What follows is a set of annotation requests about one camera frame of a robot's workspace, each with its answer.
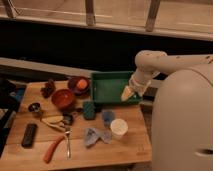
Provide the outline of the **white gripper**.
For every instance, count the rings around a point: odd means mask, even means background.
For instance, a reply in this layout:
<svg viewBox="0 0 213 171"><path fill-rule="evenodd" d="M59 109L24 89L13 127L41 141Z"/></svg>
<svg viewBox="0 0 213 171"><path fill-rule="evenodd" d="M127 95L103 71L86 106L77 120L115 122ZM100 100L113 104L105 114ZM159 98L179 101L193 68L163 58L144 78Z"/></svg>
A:
<svg viewBox="0 0 213 171"><path fill-rule="evenodd" d="M129 80L129 86L126 86L122 92L121 100L127 101L134 95L134 92L142 97L150 84L150 77L142 77L133 73Z"/></svg>

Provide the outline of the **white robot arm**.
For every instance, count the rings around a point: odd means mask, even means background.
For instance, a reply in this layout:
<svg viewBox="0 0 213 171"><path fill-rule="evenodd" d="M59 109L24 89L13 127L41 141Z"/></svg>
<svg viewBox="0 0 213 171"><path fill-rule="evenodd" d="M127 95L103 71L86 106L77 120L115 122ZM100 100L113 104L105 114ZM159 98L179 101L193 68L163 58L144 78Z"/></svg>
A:
<svg viewBox="0 0 213 171"><path fill-rule="evenodd" d="M142 50L135 65L122 100L167 75L153 103L152 171L213 171L213 54Z"/></svg>

